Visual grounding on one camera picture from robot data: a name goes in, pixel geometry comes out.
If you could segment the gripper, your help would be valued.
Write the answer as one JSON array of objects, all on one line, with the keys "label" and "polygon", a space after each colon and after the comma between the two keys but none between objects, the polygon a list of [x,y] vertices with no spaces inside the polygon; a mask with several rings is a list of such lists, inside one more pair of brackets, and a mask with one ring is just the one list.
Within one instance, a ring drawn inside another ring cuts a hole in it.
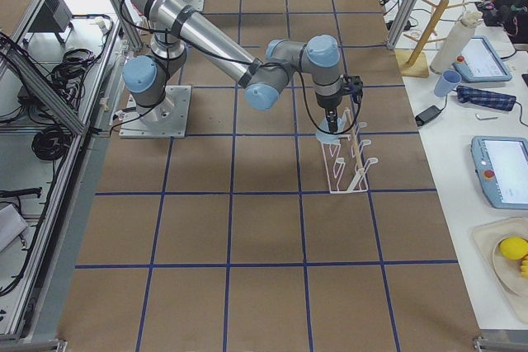
[{"label": "gripper", "polygon": [[328,132],[338,128],[337,108],[342,102],[342,90],[335,87],[316,87],[315,95],[318,105],[325,110]]}]

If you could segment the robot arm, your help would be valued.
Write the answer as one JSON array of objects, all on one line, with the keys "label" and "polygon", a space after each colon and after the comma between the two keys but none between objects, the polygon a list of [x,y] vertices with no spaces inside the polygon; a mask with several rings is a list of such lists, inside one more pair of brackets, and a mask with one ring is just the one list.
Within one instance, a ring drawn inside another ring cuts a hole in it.
[{"label": "robot arm", "polygon": [[331,35],[308,42],[273,40],[266,60],[252,56],[184,0],[130,0],[158,29],[199,50],[211,63],[243,87],[255,110],[270,109],[294,73],[311,75],[318,105],[324,109],[327,132],[338,131],[337,107],[342,100],[340,51]]}]

